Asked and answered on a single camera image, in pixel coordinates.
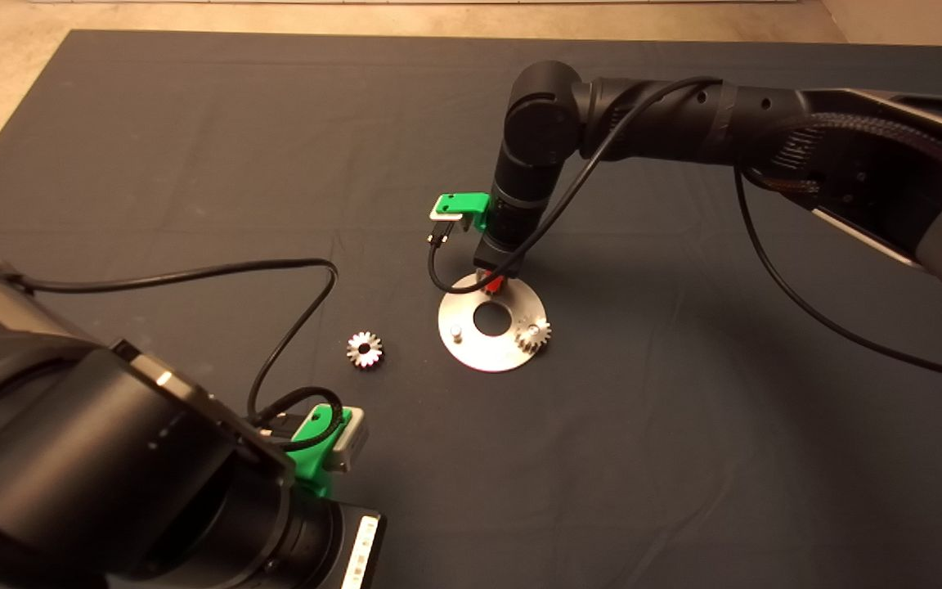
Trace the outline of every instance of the white label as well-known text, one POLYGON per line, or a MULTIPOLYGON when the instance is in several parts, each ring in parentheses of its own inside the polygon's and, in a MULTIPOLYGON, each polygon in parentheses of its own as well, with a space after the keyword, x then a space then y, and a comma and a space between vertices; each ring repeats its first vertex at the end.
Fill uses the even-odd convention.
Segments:
POLYGON ((355 547, 351 550, 351 559, 348 560, 348 573, 344 574, 343 585, 340 589, 360 589, 362 579, 366 578, 366 567, 370 565, 370 553, 373 552, 373 541, 377 538, 377 527, 380 519, 363 515, 358 524, 358 533, 355 534, 355 547))

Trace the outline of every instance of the small metal gear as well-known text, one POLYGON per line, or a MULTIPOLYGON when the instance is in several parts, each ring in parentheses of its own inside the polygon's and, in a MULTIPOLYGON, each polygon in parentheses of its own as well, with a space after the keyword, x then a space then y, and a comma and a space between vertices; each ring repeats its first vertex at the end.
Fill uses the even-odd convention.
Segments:
POLYGON ((530 321, 530 324, 515 333, 519 348, 527 353, 536 353, 550 339, 550 324, 543 318, 530 321))
POLYGON ((348 359, 357 368, 373 368, 384 357, 384 344, 376 333, 359 331, 348 339, 348 359))

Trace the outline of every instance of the cable connector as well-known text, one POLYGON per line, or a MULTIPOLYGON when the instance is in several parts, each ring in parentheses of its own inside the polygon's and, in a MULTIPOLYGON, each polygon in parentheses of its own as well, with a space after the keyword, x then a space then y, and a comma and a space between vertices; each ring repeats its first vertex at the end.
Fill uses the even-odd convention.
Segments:
POLYGON ((455 221, 438 221, 434 223, 434 229, 427 236, 427 243, 431 247, 442 247, 442 243, 449 241, 449 234, 453 231, 455 221))

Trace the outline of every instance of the circular metal plate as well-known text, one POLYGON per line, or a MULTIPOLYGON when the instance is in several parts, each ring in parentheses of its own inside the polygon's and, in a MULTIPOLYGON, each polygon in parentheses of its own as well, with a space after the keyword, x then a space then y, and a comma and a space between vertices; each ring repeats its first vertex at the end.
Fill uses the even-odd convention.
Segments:
MULTIPOLYGON (((476 280, 478 276, 466 276, 453 286, 469 286, 476 280)), ((522 350, 515 335, 538 320, 546 321, 543 303, 528 284, 517 279, 505 280, 504 288, 494 295, 482 291, 446 294, 438 305, 438 335, 449 353, 482 372, 504 372, 526 364, 536 352, 522 350), (485 335, 475 327, 475 310, 485 303, 496 303, 511 313, 511 327, 506 332, 485 335)))

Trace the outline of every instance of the black cable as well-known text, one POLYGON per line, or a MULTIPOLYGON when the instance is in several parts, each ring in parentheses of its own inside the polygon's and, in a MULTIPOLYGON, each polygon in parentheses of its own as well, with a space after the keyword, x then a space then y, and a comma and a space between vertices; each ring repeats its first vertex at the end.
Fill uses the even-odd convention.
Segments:
POLYGON ((624 115, 623 119, 620 119, 620 123, 617 123, 616 126, 609 131, 609 134, 606 135, 605 139, 602 140, 598 148, 594 150, 594 154, 591 154, 590 160, 587 160, 587 164, 584 164, 584 167, 580 170, 579 174, 576 175, 576 178, 572 180, 572 183, 569 183, 569 187, 565 189, 565 193, 559 199, 558 203, 554 205, 554 209, 550 212, 549 216, 545 217, 538 225, 536 230, 526 238, 526 241, 521 243, 519 247, 516 247, 514 251, 505 259, 504 262, 501 262, 500 265, 497 265, 493 269, 493 272, 489 276, 475 282, 470 286, 461 286, 454 287, 449 284, 442 282, 438 278, 437 272, 434 268, 434 254, 435 250, 438 250, 438 247, 442 246, 441 240, 431 242, 430 249, 427 253, 427 273, 431 278, 431 282, 434 283, 439 290, 450 292, 454 295, 466 295, 469 292, 475 292, 482 290, 487 285, 492 283, 497 278, 500 278, 507 272, 512 265, 516 264, 520 258, 522 258, 531 247, 533 247, 536 242, 540 241, 547 230, 549 230, 554 221, 557 221, 559 216, 563 211, 565 211, 566 206, 569 206, 572 202, 572 198, 576 196, 581 187, 584 186, 584 182, 587 182, 587 178, 590 178, 591 172, 594 172, 594 168, 598 167, 599 161, 602 160, 602 157, 605 156, 606 152, 609 150, 609 146, 620 137, 621 132, 627 128, 628 124, 631 124, 633 120, 636 119, 647 108, 657 104, 661 98, 668 96, 668 94, 673 93, 677 90, 683 88, 689 88, 692 86, 699 86, 702 83, 722 83, 721 79, 710 78, 710 77, 698 77, 698 78, 687 78, 681 79, 678 82, 668 83, 668 85, 659 88, 658 90, 646 94, 643 98, 640 98, 638 103, 635 104, 635 107, 632 107, 631 110, 627 112, 627 115, 624 115))
POLYGON ((325 399, 325 402, 330 404, 330 422, 325 429, 313 437, 298 441, 298 443, 276 444, 283 452, 295 452, 297 450, 304 450, 304 448, 313 447, 313 445, 322 443, 322 441, 332 435, 332 433, 339 428, 340 422, 343 421, 343 403, 340 402, 340 398, 338 398, 336 393, 329 389, 322 387, 300 387, 295 391, 285 393, 285 395, 278 398, 276 402, 264 407, 257 415, 251 417, 250 422, 254 428, 261 428, 261 426, 268 424, 268 422, 278 414, 291 409, 296 403, 309 398, 316 398, 316 396, 325 399))
POLYGON ((878 352, 879 354, 886 355, 886 357, 898 359, 901 362, 907 362, 908 364, 919 366, 919 368, 924 368, 931 370, 933 372, 938 372, 942 374, 942 364, 938 362, 928 361, 925 358, 914 357, 911 354, 906 352, 901 352, 899 350, 894 350, 892 348, 887 348, 882 346, 882 344, 872 342, 870 339, 864 338, 862 335, 857 335, 853 331, 849 331, 845 327, 838 325, 830 317, 825 316, 825 314, 816 310, 812 305, 807 303, 797 292, 784 280, 783 276, 780 275, 780 272, 777 271, 777 268, 773 265, 773 261, 769 260, 769 255, 766 254, 762 242, 758 237, 758 232, 755 231, 754 220, 751 219, 751 211, 747 206, 747 193, 744 191, 743 187, 743 175, 741 173, 740 165, 733 166, 733 182, 736 183, 736 195, 737 201, 740 202, 740 214, 743 216, 744 227, 747 228, 747 237, 751 238, 751 245, 755 247, 755 254, 758 254, 758 259, 761 260, 762 266, 764 266, 765 271, 769 273, 769 276, 773 278, 774 282, 777 283, 777 286, 780 287, 780 290, 784 291, 784 294, 787 295, 795 305, 799 306, 803 312, 806 312, 814 318, 819 323, 823 324, 825 327, 834 331, 838 335, 841 335, 842 338, 848 339, 854 344, 860 344, 868 350, 878 352))
POLYGON ((249 393, 246 398, 246 413, 251 419, 254 415, 257 415, 257 397, 259 391, 261 391, 261 385, 264 384, 264 378, 267 376, 267 373, 271 370, 271 367, 274 366, 274 362, 276 362, 276 359, 281 355, 281 352, 285 350, 285 346, 288 346, 293 336, 296 335, 296 332, 300 331, 303 324, 307 323, 307 320, 309 320, 315 310, 318 309, 319 305, 322 305, 322 301, 325 301, 330 291, 333 290, 333 284, 336 284, 337 280, 337 268, 333 265, 333 262, 325 260, 324 258, 280 258, 219 264, 216 266, 207 266, 206 268, 190 269, 190 271, 169 272, 141 278, 100 282, 56 282, 38 280, 24 276, 22 273, 1 271, 0 269, 0 280, 28 291, 55 292, 55 294, 59 295, 89 295, 100 294, 101 292, 117 292, 121 290, 138 290, 138 288, 165 286, 168 284, 232 275, 232 273, 295 268, 325 268, 330 272, 330 278, 328 282, 325 283, 325 287, 322 287, 322 291, 314 298, 314 301, 311 301, 307 309, 304 309, 304 312, 300 314, 298 320, 281 336, 276 347, 268 354, 264 364, 259 368, 257 376, 253 378, 253 383, 250 385, 249 393))

